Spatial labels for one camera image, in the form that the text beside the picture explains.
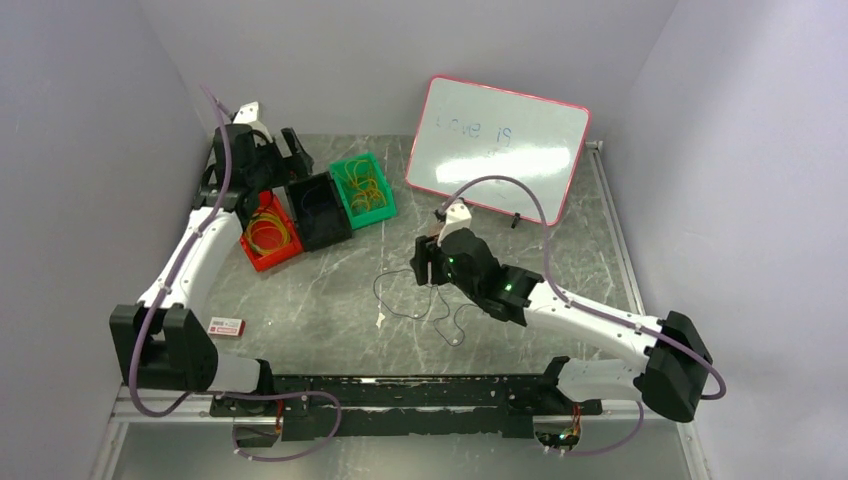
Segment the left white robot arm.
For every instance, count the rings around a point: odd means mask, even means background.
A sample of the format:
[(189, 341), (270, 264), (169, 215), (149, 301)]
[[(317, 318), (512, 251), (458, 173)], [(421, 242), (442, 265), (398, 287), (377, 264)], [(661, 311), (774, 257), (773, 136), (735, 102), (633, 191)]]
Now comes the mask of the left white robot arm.
[(259, 208), (261, 194), (307, 178), (314, 165), (291, 128), (281, 131), (290, 153), (248, 124), (213, 137), (214, 164), (194, 196), (178, 247), (154, 283), (130, 305), (118, 305), (109, 327), (123, 380), (142, 389), (237, 392), (237, 403), (261, 416), (277, 388), (261, 361), (220, 352), (199, 315), (225, 257)]

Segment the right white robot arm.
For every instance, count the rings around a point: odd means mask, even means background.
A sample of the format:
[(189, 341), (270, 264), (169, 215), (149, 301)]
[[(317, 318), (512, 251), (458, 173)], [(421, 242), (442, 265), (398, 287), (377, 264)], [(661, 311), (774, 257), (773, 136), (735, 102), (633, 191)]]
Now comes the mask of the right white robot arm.
[(588, 400), (631, 400), (688, 423), (709, 397), (704, 389), (713, 358), (683, 313), (639, 315), (571, 296), (539, 273), (500, 263), (467, 228), (444, 240), (417, 237), (410, 266), (418, 284), (451, 284), (493, 319), (561, 332), (609, 354), (607, 360), (569, 360), (556, 368), (539, 389), (550, 413)]

